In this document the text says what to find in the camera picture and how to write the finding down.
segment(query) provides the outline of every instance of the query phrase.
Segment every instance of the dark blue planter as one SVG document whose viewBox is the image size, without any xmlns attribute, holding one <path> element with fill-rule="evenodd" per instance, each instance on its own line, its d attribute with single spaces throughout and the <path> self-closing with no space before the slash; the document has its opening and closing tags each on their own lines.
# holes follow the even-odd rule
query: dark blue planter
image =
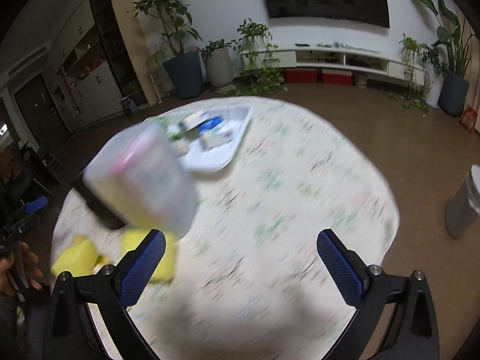
<svg viewBox="0 0 480 360">
<path fill-rule="evenodd" d="M 438 105 L 448 115 L 461 115 L 469 87 L 470 84 L 463 78 L 454 73 L 449 73 L 443 80 Z"/>
<path fill-rule="evenodd" d="M 203 92 L 202 67 L 198 51 L 188 52 L 163 63 L 181 99 L 197 97 Z"/>
</svg>

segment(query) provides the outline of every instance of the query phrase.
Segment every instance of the white plastic tray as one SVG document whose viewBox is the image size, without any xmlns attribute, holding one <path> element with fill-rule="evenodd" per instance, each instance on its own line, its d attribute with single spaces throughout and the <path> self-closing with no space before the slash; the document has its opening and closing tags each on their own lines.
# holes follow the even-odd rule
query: white plastic tray
<svg viewBox="0 0 480 360">
<path fill-rule="evenodd" d="M 179 157 L 179 160 L 188 172 L 218 172 L 226 167 L 235 156 L 254 109 L 250 105 L 232 105 L 195 111 L 168 112 L 160 116 L 165 117 L 169 121 L 169 125 L 172 125 L 179 124 L 188 115 L 198 111 L 207 111 L 210 117 L 221 116 L 225 120 L 225 124 L 232 129 L 233 140 L 209 151 L 203 149 L 199 139 L 191 140 L 188 154 Z"/>
</svg>

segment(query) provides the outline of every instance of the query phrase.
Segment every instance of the white tablecloth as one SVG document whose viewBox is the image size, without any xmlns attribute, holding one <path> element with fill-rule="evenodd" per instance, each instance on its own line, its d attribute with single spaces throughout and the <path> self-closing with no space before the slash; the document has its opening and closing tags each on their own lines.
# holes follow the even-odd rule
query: white tablecloth
<svg viewBox="0 0 480 360">
<path fill-rule="evenodd" d="M 196 177 L 200 207 L 179 242 L 175 279 L 147 286 L 130 316 L 163 360 L 321 359 L 354 309 L 317 255 L 318 232 L 332 228 L 367 265 L 380 264 L 398 229 L 397 206 L 372 163 L 304 108 L 237 97 L 182 109 L 228 104 L 254 107 L 238 153 L 224 170 Z M 52 262 L 74 234 L 118 262 L 122 231 L 102 227 L 72 190 Z"/>
</svg>

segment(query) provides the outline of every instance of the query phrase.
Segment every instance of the metal screw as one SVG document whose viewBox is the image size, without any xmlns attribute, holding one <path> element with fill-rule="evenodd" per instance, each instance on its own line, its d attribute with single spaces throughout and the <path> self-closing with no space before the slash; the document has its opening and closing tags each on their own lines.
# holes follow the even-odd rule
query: metal screw
<svg viewBox="0 0 480 360">
<path fill-rule="evenodd" d="M 69 278 L 71 278 L 71 273 L 68 271 L 62 272 L 59 276 L 58 279 L 60 281 L 67 281 Z"/>
<path fill-rule="evenodd" d="M 100 269 L 100 273 L 102 275 L 109 275 L 113 272 L 114 269 L 115 269 L 115 267 L 111 264 L 105 265 L 105 266 L 102 267 L 102 269 Z"/>
<path fill-rule="evenodd" d="M 369 271 L 375 276 L 378 276 L 382 273 L 382 269 L 378 265 L 371 265 L 368 267 Z"/>
<path fill-rule="evenodd" d="M 423 272 L 420 272 L 420 271 L 415 271 L 415 273 L 413 274 L 415 276 L 415 278 L 418 280 L 418 281 L 422 281 L 424 278 L 425 278 L 425 275 Z"/>
</svg>

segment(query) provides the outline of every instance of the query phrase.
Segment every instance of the potted plant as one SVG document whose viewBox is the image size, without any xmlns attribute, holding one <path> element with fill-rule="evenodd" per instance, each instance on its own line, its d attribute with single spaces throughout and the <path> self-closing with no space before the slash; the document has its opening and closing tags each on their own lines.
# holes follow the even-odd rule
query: potted plant
<svg viewBox="0 0 480 360">
<path fill-rule="evenodd" d="M 162 77 L 160 68 L 167 59 L 168 59 L 168 54 L 166 50 L 159 47 L 145 61 L 145 69 L 147 70 L 150 80 L 153 83 L 159 102 L 162 101 L 162 97 L 165 96 L 166 94 L 165 87 L 164 87 L 165 77 Z"/>
<path fill-rule="evenodd" d="M 409 74 L 409 88 L 405 95 L 405 100 L 412 103 L 419 110 L 428 114 L 427 99 L 431 92 L 428 82 L 418 83 L 415 76 L 415 65 L 417 59 L 422 58 L 425 43 L 418 43 L 415 39 L 403 34 L 402 43 L 402 62 L 407 66 L 406 73 Z"/>
<path fill-rule="evenodd" d="M 427 104 L 430 107 L 438 108 L 438 99 L 443 87 L 443 62 L 440 61 L 438 47 L 424 44 L 421 52 L 421 60 L 427 67 L 425 84 L 430 86 L 430 93 L 427 98 Z"/>
<path fill-rule="evenodd" d="M 469 42 L 473 35 L 466 41 L 464 40 L 466 21 L 464 20 L 461 25 L 457 15 L 446 7 L 444 0 L 438 0 L 438 9 L 432 0 L 418 1 L 433 12 L 439 24 L 438 40 L 426 47 L 424 55 L 424 60 L 430 62 L 434 70 L 445 77 L 438 104 L 447 114 L 458 116 L 463 111 L 465 97 L 470 86 L 465 81 L 465 75 L 471 60 Z M 439 15 L 445 19 L 446 26 L 442 25 Z M 440 61 L 439 47 L 446 51 L 446 62 Z"/>
<path fill-rule="evenodd" d="M 210 41 L 202 50 L 203 59 L 207 69 L 208 78 L 215 93 L 222 93 L 234 89 L 233 69 L 229 57 L 229 47 L 232 43 L 226 43 L 224 39 Z"/>
<path fill-rule="evenodd" d="M 232 40 L 233 49 L 242 57 L 243 78 L 250 81 L 247 88 L 228 91 L 229 95 L 265 95 L 275 92 L 284 82 L 279 68 L 279 62 L 274 58 L 273 50 L 278 48 L 272 43 L 273 36 L 268 26 L 255 23 L 251 19 L 244 20 L 237 32 L 241 38 Z"/>
<path fill-rule="evenodd" d="M 181 99 L 198 96 L 203 92 L 202 68 L 198 51 L 185 53 L 185 40 L 188 36 L 202 39 L 191 26 L 192 17 L 188 5 L 181 0 L 139 0 L 134 2 L 138 15 L 140 12 L 158 18 L 163 26 L 163 42 L 158 51 L 173 58 L 163 62 L 170 76 L 177 96 Z"/>
</svg>

